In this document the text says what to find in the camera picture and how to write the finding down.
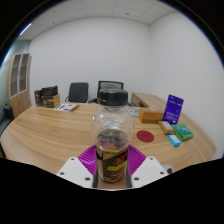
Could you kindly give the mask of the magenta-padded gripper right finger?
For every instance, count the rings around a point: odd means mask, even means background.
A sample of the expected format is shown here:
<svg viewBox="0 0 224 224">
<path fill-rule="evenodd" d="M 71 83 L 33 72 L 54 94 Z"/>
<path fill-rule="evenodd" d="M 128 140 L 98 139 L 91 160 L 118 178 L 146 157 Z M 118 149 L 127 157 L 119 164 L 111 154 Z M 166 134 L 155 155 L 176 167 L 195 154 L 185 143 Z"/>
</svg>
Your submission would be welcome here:
<svg viewBox="0 0 224 224">
<path fill-rule="evenodd" d="M 126 168 L 128 188 L 140 188 L 167 175 L 167 171 L 155 157 L 146 157 L 134 146 L 129 146 Z"/>
</svg>

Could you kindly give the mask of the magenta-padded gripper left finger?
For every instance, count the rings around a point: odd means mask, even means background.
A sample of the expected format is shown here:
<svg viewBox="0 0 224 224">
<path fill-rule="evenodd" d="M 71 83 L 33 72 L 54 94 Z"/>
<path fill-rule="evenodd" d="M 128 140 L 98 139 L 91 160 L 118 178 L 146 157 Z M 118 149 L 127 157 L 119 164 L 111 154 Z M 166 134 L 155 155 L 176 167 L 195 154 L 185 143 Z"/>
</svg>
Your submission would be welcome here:
<svg viewBox="0 0 224 224">
<path fill-rule="evenodd" d="M 57 176 L 84 188 L 98 187 L 96 147 L 87 148 L 78 157 L 70 157 Z"/>
</svg>

